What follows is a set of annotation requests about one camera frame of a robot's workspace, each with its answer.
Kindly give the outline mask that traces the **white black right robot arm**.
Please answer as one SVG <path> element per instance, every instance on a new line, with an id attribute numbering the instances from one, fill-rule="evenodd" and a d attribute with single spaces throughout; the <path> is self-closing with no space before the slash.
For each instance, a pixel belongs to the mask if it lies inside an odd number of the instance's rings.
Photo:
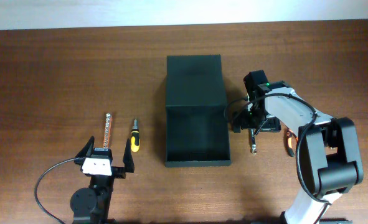
<path id="1" fill-rule="evenodd" d="M 287 82 L 268 81 L 263 70 L 243 79 L 246 104 L 229 119 L 233 131 L 255 136 L 286 126 L 286 150 L 295 158 L 300 190 L 280 223 L 322 223 L 328 208 L 364 178 L 354 122 L 325 114 L 302 99 Z"/>

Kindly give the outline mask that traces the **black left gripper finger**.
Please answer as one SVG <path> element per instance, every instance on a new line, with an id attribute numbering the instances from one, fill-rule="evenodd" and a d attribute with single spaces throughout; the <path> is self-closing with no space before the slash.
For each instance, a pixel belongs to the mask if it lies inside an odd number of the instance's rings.
<path id="1" fill-rule="evenodd" d="M 95 137 L 91 136 L 88 142 L 86 143 L 86 145 L 77 153 L 75 157 L 76 158 L 88 157 L 92 153 L 94 142 L 95 142 Z"/>
<path id="2" fill-rule="evenodd" d="M 125 146 L 125 152 L 123 155 L 123 163 L 125 172 L 127 173 L 133 173 L 134 172 L 134 161 L 133 156 L 131 153 L 131 141 L 127 139 L 126 146 Z"/>

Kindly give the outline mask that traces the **silver ratchet wrench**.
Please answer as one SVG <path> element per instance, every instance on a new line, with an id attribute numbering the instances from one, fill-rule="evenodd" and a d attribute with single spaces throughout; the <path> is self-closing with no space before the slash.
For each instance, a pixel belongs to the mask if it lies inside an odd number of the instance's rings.
<path id="1" fill-rule="evenodd" d="M 253 129 L 250 129 L 250 152 L 252 154 L 256 154 L 257 153 L 257 144 L 255 141 L 255 133 Z"/>

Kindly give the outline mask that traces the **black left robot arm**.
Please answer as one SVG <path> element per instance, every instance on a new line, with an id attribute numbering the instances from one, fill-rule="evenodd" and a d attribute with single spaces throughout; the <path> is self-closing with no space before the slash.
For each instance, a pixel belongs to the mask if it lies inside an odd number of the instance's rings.
<path id="1" fill-rule="evenodd" d="M 123 167 L 112 166 L 113 156 L 109 148 L 95 147 L 95 138 L 75 156 L 74 163 L 90 178 L 88 187 L 78 189 L 70 199 L 74 223 L 106 224 L 116 221 L 108 217 L 114 181 L 125 179 L 134 172 L 130 140 L 126 141 Z"/>

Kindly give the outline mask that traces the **orange black long-nose pliers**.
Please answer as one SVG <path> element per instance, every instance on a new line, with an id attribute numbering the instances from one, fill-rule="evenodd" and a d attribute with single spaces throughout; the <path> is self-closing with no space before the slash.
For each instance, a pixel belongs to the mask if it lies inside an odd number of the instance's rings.
<path id="1" fill-rule="evenodd" d="M 285 129 L 285 138 L 284 138 L 284 144 L 285 149 L 290 157 L 294 157 L 295 153 L 293 150 L 293 143 L 297 141 L 298 138 L 294 134 L 294 132 L 288 128 Z"/>

